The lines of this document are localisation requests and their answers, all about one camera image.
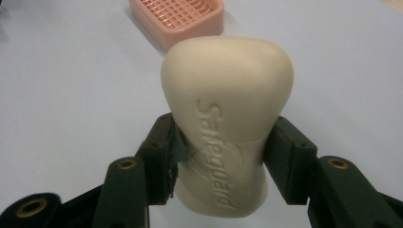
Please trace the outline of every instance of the white soap bar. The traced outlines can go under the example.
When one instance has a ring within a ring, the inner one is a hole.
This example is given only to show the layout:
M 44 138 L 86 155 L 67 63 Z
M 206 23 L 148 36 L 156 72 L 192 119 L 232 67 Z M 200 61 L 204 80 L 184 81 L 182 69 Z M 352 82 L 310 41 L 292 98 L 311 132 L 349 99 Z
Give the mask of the white soap bar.
M 255 212 L 267 196 L 263 147 L 293 85 L 286 53 L 263 40 L 193 38 L 166 54 L 162 83 L 190 155 L 177 197 L 208 216 Z

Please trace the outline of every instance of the embossed logo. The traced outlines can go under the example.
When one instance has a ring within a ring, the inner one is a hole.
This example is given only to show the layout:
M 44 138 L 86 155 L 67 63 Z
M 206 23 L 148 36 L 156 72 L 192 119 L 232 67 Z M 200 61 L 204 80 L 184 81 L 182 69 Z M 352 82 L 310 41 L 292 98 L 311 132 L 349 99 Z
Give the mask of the embossed logo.
M 205 144 L 201 150 L 191 154 L 190 165 L 212 182 L 218 206 L 236 209 L 230 197 L 229 184 L 237 180 L 242 169 L 240 150 L 219 136 L 222 112 L 218 104 L 203 105 L 198 100 L 197 108 Z

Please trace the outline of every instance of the pink soap dish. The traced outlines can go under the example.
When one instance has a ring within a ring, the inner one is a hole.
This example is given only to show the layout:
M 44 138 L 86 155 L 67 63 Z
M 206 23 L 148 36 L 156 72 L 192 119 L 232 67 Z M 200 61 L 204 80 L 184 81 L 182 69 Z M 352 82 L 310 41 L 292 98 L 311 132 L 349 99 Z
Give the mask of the pink soap dish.
M 182 40 L 223 31 L 221 0 L 129 0 L 131 11 L 165 51 Z

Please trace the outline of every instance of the soap dish grid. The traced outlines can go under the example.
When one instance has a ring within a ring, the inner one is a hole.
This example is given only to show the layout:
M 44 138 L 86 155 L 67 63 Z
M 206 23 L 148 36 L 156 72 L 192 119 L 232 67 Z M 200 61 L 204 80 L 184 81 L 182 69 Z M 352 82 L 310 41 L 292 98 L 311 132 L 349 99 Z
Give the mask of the soap dish grid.
M 142 0 L 168 29 L 182 28 L 214 11 L 203 0 Z

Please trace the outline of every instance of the soap dish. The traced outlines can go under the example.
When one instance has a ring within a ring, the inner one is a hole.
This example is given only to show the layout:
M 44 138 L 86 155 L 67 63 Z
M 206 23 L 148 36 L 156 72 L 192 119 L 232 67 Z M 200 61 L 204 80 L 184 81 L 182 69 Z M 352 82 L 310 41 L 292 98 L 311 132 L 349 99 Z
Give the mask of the soap dish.
M 221 0 L 129 0 L 129 4 L 165 51 L 182 40 L 223 31 Z

